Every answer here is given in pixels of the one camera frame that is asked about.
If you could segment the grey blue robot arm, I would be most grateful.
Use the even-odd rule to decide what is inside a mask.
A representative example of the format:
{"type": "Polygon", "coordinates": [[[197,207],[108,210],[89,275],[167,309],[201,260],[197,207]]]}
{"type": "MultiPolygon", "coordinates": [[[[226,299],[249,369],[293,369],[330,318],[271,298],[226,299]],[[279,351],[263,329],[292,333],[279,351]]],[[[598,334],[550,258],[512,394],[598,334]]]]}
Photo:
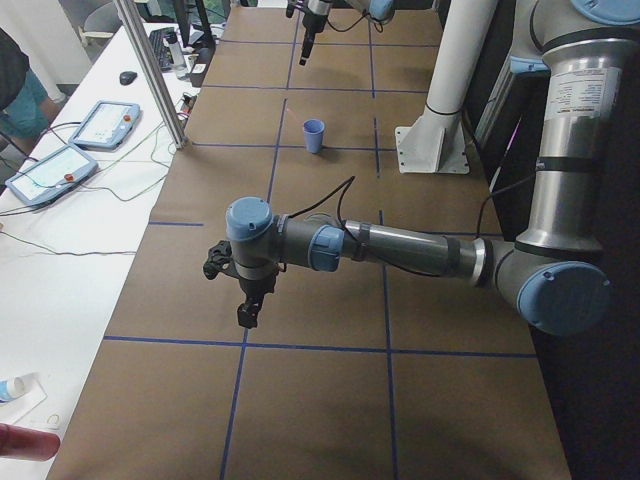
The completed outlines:
{"type": "Polygon", "coordinates": [[[520,1],[508,65],[550,76],[527,228],[512,242],[456,238],[327,217],[308,207],[275,215],[257,197],[234,201],[226,237],[204,273],[236,278],[238,322],[253,328],[289,265],[333,272],[342,258],[496,289],[537,329],[558,336],[604,316],[611,284],[598,268],[593,216],[623,69],[639,49],[635,1],[520,1]]]}
{"type": "MultiPolygon", "coordinates": [[[[389,23],[396,10],[394,1],[347,1],[347,4],[357,10],[363,19],[377,26],[389,23]]],[[[334,2],[331,0],[289,1],[287,3],[287,18],[291,18],[296,10],[302,13],[302,25],[305,31],[299,59],[301,66],[306,65],[311,56],[316,36],[322,33],[328,24],[333,5],[334,2]]]]}

